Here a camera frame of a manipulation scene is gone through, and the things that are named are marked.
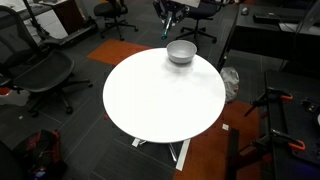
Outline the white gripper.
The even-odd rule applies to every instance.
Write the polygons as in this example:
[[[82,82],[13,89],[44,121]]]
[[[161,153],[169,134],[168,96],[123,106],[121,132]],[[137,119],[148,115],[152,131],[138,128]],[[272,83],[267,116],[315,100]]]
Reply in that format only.
[[[172,25],[180,22],[182,14],[177,14],[181,12],[187,14],[190,8],[197,8],[200,5],[200,0],[154,0],[153,6],[155,11],[162,20],[162,23],[167,22],[168,14],[172,15]]]

